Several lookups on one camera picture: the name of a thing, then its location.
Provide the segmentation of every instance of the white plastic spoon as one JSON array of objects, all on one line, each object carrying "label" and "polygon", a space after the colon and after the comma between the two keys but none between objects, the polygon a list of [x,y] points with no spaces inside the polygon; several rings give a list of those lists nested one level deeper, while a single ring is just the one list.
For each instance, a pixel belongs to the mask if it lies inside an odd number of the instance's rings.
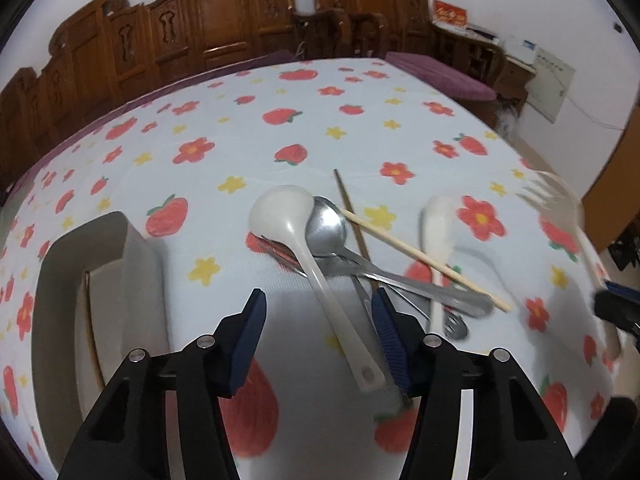
[{"label": "white plastic spoon", "polygon": [[306,244],[306,222],[313,208],[314,197],[306,189],[273,187],[252,206],[249,229],[258,237],[286,245],[296,255],[340,342],[358,387],[363,392],[377,390],[385,385],[385,376],[329,288]]},{"label": "white plastic spoon", "polygon": [[[453,204],[445,196],[432,196],[422,212],[422,250],[444,264],[452,251],[449,226],[453,220]],[[442,274],[433,267],[431,282],[442,285]],[[431,301],[430,332],[444,334],[444,309],[437,301]]]}]

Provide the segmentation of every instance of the cardboard box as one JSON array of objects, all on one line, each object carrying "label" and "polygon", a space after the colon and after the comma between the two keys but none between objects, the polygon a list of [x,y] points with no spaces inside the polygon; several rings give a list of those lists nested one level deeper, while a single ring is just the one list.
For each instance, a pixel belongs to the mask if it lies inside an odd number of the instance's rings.
[{"label": "cardboard box", "polygon": [[121,212],[59,238],[40,270],[33,388],[44,446],[57,470],[100,394],[92,333],[105,382],[133,348],[151,355],[169,351],[160,257]]}]

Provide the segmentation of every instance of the wooden chopstick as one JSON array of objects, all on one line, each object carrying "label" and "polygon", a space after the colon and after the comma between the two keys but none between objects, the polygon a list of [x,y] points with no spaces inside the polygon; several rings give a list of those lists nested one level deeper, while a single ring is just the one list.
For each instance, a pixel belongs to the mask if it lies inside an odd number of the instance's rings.
[{"label": "wooden chopstick", "polygon": [[495,306],[498,307],[500,310],[502,310],[504,312],[510,312],[511,311],[511,305],[510,304],[508,304],[507,302],[501,300],[497,296],[493,296],[492,294],[489,294],[487,291],[483,290],[482,288],[477,286],[475,283],[473,283],[470,280],[466,279],[461,274],[458,274],[455,270],[449,269],[449,267],[447,267],[446,265],[441,264],[440,262],[434,260],[428,254],[425,254],[422,251],[419,251],[415,247],[411,247],[411,245],[409,245],[408,243],[403,242],[399,238],[396,238],[395,236],[387,233],[385,230],[380,229],[379,227],[376,227],[371,222],[367,222],[366,220],[363,220],[362,218],[359,218],[358,216],[356,216],[351,211],[347,211],[344,208],[340,208],[340,211],[342,212],[343,215],[345,215],[347,217],[347,219],[349,221],[351,221],[354,224],[358,224],[361,227],[365,228],[370,233],[376,235],[376,237],[381,239],[383,242],[386,242],[386,243],[388,243],[390,245],[393,245],[393,247],[395,247],[396,249],[402,251],[405,254],[408,254],[412,258],[414,258],[416,260],[420,260],[421,262],[424,262],[428,266],[433,267],[436,270],[439,270],[442,274],[444,274],[445,276],[447,276],[448,278],[450,278],[454,282],[458,282],[460,285],[466,286],[466,288],[469,288],[469,289],[474,290],[476,292],[480,292],[480,294],[487,294],[489,297],[491,297],[491,299],[493,300]]},{"label": "wooden chopstick", "polygon": [[[351,212],[355,213],[355,209],[353,208],[353,204],[351,203],[351,199],[349,198],[349,193],[347,193],[347,188],[344,187],[344,182],[342,181],[342,177],[340,176],[340,171],[334,170],[335,181],[338,184],[338,190],[340,190],[340,196],[342,197],[342,201],[344,202],[344,208]],[[364,236],[362,236],[362,229],[356,223],[351,223],[351,227],[353,228],[353,234],[356,236],[356,243],[358,245],[358,250],[360,251],[360,256],[362,256],[368,262],[371,261],[371,256],[369,254],[369,250],[367,249],[367,244],[364,241]],[[369,280],[371,283],[371,287],[373,290],[376,290],[380,284],[376,280]]]}]

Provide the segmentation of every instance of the white plastic ladle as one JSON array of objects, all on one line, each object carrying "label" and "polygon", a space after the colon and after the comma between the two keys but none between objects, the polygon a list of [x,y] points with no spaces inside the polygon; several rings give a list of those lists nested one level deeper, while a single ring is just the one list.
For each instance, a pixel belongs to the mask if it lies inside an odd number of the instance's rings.
[{"label": "white plastic ladle", "polygon": [[273,187],[252,206],[249,229],[258,237],[286,245],[296,255],[340,342],[358,387],[363,392],[377,390],[385,385],[385,376],[329,288],[306,244],[306,223],[313,208],[314,197],[306,189]]}]

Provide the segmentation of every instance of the purple cushion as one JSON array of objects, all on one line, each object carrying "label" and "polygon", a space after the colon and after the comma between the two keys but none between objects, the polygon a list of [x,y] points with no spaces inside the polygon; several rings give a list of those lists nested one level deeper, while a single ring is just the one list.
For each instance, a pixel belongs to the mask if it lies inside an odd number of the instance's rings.
[{"label": "purple cushion", "polygon": [[451,99],[494,101],[497,94],[484,83],[423,54],[389,52],[386,62],[433,86]]}]

